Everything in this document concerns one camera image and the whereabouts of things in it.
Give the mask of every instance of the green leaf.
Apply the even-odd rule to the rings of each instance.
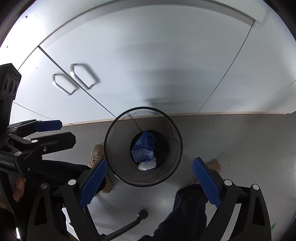
[[[272,225],[270,228],[271,228],[271,230],[273,230],[273,228],[275,227],[275,225],[276,225],[276,222],[274,223],[274,225]]]

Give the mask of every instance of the blue rubber pad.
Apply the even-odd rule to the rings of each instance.
[[[62,128],[63,124],[60,120],[39,121],[35,124],[34,129],[37,132],[57,131]]]
[[[107,173],[107,162],[102,159],[99,164],[95,166],[92,173],[85,181],[84,185],[81,188],[81,195],[79,204],[81,208],[84,208],[85,205],[90,204],[91,200],[96,194],[98,187],[100,186],[104,176]]]
[[[207,169],[203,164],[196,158],[193,160],[193,172],[202,186],[208,200],[211,204],[219,208],[221,205],[220,190]]]

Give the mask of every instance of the tan shoe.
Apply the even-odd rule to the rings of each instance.
[[[212,162],[207,165],[207,167],[208,167],[208,169],[211,169],[211,170],[214,170],[214,171],[220,173],[221,165],[217,162],[216,159],[213,159]],[[192,184],[198,184],[198,183],[199,183],[198,180],[194,179],[191,183],[185,185],[184,187],[187,187]]]
[[[102,145],[95,145],[91,151],[91,161],[89,162],[89,167],[93,168],[102,159],[105,159],[104,147]],[[105,175],[105,180],[106,184],[103,190],[100,191],[102,194],[109,193],[112,190],[112,182],[107,175]]]

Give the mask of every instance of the hand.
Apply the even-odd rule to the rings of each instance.
[[[15,182],[15,189],[13,190],[13,199],[17,202],[20,201],[20,198],[24,194],[25,190],[25,178],[18,177],[17,181]]]

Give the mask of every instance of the shoelace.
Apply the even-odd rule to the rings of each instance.
[[[102,159],[102,158],[93,155],[91,158],[90,168],[93,168],[98,163],[98,161],[100,161],[100,159]]]

